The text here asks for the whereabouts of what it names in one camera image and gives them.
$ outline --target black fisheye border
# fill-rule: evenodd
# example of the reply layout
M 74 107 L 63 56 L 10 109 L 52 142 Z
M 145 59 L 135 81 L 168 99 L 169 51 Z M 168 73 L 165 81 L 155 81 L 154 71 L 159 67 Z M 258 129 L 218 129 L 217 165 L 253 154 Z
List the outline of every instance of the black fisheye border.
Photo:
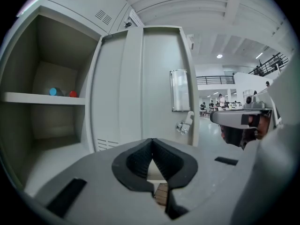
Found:
M 16 20 L 16 14 L 26 0 L 0 0 L 1 6 L 1 27 L 0 41 L 2 44 L 6 32 L 11 28 Z M 282 9 L 285 16 L 293 26 L 298 38 L 300 37 L 299 16 L 297 11 L 298 0 L 274 0 Z M 2 161 L 0 161 L 0 184 L 1 184 L 1 218 L 2 223 L 27 222 L 30 224 L 47 224 L 25 201 L 19 196 L 13 187 L 8 174 L 5 171 Z M 294 223 L 298 220 L 297 198 L 299 196 L 299 169 L 287 189 L 280 195 L 271 209 L 260 218 L 256 224 L 275 224 L 284 221 Z

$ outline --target blue cap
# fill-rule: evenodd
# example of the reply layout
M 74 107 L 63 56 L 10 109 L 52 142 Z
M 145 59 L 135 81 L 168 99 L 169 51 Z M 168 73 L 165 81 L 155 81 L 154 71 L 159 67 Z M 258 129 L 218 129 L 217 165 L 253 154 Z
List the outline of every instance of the blue cap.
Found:
M 49 91 L 49 94 L 50 94 L 51 96 L 56 96 L 56 94 L 57 94 L 56 88 L 51 88 L 50 91 Z

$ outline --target metal latch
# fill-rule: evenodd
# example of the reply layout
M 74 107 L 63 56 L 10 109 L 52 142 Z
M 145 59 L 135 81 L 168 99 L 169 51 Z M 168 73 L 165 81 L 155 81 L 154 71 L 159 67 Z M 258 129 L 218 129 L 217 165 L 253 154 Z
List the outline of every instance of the metal latch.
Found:
M 187 117 L 186 117 L 185 121 L 181 121 L 176 124 L 176 130 L 183 135 L 188 134 L 189 128 L 191 127 L 191 125 L 193 123 L 192 116 L 194 116 L 194 112 L 189 111 L 187 113 Z

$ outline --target ceiling light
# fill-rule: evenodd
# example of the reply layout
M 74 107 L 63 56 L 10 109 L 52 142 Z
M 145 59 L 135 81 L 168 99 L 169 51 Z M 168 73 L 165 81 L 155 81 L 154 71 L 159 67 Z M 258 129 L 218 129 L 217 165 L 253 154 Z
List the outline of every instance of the ceiling light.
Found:
M 255 59 L 258 59 L 263 53 L 259 54 Z

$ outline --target red cap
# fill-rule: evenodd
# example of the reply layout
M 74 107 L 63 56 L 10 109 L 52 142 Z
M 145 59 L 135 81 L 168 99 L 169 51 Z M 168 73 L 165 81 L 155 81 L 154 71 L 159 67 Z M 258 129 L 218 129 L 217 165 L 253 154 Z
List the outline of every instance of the red cap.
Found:
M 71 97 L 71 98 L 76 98 L 76 97 L 77 97 L 77 92 L 75 92 L 75 91 L 70 91 L 70 97 Z

